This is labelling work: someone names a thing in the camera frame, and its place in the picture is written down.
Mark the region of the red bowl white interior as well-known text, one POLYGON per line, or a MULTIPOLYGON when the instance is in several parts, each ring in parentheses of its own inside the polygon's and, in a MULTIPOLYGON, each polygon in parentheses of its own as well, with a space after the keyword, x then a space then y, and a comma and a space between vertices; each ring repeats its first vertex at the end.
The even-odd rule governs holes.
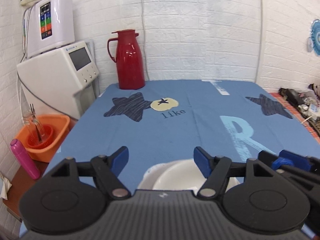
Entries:
POLYGON ((195 194, 206 182, 193 159, 172 161, 164 165, 164 170, 153 184, 153 190, 193 190, 195 194))

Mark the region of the large white bowl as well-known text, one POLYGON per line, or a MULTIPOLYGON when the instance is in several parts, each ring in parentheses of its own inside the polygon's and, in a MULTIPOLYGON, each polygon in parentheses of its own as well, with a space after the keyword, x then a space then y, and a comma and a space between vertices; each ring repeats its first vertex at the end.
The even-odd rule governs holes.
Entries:
POLYGON ((160 163, 150 167, 143 176, 142 181, 138 185, 139 190, 151 190, 157 179, 165 172, 169 167, 174 165, 176 161, 169 163, 160 163))

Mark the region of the white power strip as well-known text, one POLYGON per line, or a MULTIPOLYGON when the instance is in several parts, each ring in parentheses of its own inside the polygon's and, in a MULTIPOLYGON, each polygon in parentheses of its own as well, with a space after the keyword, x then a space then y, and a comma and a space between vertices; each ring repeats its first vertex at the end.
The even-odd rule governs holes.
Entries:
POLYGON ((312 119, 316 121, 319 119, 320 114, 319 114, 319 107, 317 105, 314 105, 313 103, 306 105, 300 105, 300 110, 302 111, 302 115, 305 116, 306 118, 312 119))

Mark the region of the blue printed tablecloth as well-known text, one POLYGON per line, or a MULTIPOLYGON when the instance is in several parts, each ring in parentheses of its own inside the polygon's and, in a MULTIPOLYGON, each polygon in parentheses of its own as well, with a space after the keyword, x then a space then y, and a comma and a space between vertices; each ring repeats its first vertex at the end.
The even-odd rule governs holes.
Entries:
POLYGON ((67 136, 44 176, 20 200, 23 239, 311 239, 310 202, 284 170, 258 160, 287 150, 319 159, 319 143, 282 104, 252 82, 150 81, 107 87, 67 136), (93 160, 129 161, 118 177, 93 160), (197 194, 139 190, 153 165, 193 159, 200 146, 224 156, 197 194), (244 178, 229 177, 231 162, 244 178))

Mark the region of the orange plastic basin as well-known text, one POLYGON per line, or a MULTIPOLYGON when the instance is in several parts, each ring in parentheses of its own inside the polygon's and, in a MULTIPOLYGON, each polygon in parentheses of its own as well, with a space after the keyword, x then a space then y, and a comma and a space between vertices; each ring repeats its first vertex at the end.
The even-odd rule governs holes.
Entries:
POLYGON ((25 125, 17 133, 30 157, 49 163, 69 133, 70 118, 66 115, 46 114, 37 117, 40 125, 25 125))

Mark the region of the black device on side table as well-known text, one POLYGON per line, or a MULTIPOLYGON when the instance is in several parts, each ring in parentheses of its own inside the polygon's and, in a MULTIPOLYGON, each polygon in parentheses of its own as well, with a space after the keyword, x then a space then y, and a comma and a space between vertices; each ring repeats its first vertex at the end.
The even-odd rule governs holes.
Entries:
POLYGON ((284 100, 286 100, 292 106, 298 107, 299 105, 304 104, 303 99, 299 96, 299 93, 294 89, 280 88, 279 94, 284 98, 284 100))

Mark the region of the glass bottle in basin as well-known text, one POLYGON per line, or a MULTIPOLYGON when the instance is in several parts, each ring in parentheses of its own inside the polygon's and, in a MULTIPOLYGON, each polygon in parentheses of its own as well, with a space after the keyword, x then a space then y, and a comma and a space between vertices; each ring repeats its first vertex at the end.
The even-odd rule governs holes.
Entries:
POLYGON ((27 126, 32 144, 37 146, 43 143, 46 139, 46 132, 36 116, 33 104, 29 104, 28 109, 23 112, 23 122, 27 126))

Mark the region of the pink bottle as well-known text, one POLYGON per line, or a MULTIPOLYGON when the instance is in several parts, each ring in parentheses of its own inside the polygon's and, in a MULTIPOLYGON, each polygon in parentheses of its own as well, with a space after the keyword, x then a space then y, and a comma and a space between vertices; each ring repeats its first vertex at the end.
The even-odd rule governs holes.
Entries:
POLYGON ((29 156, 23 144, 18 139, 13 139, 10 142, 10 149, 17 161, 19 162, 19 164, 30 176, 30 178, 32 178, 33 180, 39 179, 41 176, 41 172, 29 156))

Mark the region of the white countertop appliance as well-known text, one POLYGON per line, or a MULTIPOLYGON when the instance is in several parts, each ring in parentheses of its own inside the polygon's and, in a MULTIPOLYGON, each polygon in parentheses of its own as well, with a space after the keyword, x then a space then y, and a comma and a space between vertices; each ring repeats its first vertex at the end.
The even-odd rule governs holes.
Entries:
POLYGON ((91 54, 93 42, 75 42, 17 65, 28 104, 38 115, 64 114, 80 119, 95 101, 99 70, 91 54))

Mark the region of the red thermos jug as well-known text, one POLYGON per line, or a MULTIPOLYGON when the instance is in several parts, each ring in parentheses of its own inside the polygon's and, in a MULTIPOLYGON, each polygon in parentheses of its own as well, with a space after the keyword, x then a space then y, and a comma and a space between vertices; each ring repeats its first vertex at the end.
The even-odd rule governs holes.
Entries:
POLYGON ((116 64, 119 88, 137 90, 145 86, 143 58, 137 42, 139 33, 135 29, 125 29, 113 32, 118 37, 107 41, 107 52, 116 64), (117 41, 116 55, 110 52, 110 42, 117 41))

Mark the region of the blue patterned wall plate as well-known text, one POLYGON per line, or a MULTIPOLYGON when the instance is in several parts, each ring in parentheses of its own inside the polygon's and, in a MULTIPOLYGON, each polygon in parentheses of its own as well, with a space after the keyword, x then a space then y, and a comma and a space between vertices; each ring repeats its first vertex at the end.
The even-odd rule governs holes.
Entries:
POLYGON ((307 51, 314 51, 317 56, 320 55, 320 22, 319 19, 313 21, 310 29, 310 36, 307 41, 307 51))

